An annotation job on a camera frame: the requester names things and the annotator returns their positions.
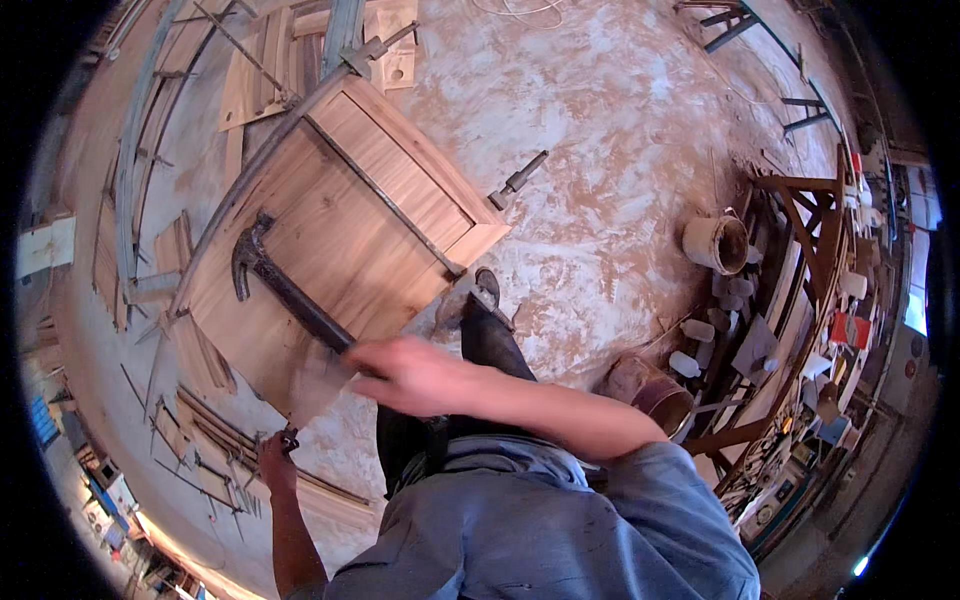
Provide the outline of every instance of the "person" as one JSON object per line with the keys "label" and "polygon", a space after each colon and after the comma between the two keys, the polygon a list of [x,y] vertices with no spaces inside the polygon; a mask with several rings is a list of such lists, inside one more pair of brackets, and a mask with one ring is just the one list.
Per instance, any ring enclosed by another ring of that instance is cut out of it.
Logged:
{"label": "person", "polygon": [[[495,276],[478,287],[499,303]],[[507,328],[469,301],[459,360],[415,338],[361,344],[379,378],[389,502],[376,544],[327,580],[279,436],[261,450],[282,598],[758,598],[756,566],[693,461],[632,406],[538,383]],[[445,444],[424,419],[449,415]],[[604,494],[578,461],[608,471]]]}

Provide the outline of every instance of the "blue shirt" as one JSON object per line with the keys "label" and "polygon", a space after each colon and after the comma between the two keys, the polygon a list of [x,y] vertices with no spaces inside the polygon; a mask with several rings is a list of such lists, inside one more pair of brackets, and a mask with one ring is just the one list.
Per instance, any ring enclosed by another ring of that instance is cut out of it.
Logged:
{"label": "blue shirt", "polygon": [[443,472],[411,462],[373,547],[288,597],[759,597],[753,560],[685,450],[648,444],[609,482],[594,492],[546,442],[452,440]]}

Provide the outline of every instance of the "dark pants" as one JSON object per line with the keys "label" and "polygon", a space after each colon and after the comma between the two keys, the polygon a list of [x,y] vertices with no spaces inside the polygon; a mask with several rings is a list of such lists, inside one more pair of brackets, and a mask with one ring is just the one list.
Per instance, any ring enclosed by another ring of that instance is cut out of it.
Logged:
{"label": "dark pants", "polygon": [[[496,317],[486,311],[473,309],[460,321],[460,328],[463,333],[462,353],[466,360],[476,365],[495,367],[520,379],[537,381],[527,367],[514,336]],[[449,440],[476,434],[532,435],[511,425],[450,415],[446,428]],[[428,439],[427,426],[423,421],[382,404],[377,407],[376,450],[387,479],[388,498],[410,460],[426,449]]]}

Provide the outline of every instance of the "hand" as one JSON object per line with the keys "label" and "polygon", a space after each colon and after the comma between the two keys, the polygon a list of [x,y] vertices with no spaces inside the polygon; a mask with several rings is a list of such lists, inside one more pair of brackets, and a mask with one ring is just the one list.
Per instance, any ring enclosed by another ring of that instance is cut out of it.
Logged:
{"label": "hand", "polygon": [[256,462],[260,466],[260,477],[270,493],[297,493],[297,466],[289,455],[283,453],[283,431],[277,431],[260,443]]}
{"label": "hand", "polygon": [[344,360],[355,369],[381,379],[355,381],[352,390],[406,415],[436,417],[468,415],[481,383],[496,378],[496,370],[477,367],[415,337],[358,344]]}

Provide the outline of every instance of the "hammer handle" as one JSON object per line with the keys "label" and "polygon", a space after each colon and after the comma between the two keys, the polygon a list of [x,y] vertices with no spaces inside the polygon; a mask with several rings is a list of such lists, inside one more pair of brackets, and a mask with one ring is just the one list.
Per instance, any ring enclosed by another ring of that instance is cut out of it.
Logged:
{"label": "hammer handle", "polygon": [[258,260],[253,265],[253,271],[274,291],[280,302],[293,313],[308,333],[322,340],[337,354],[343,354],[356,343],[346,329],[304,294],[272,260]]}

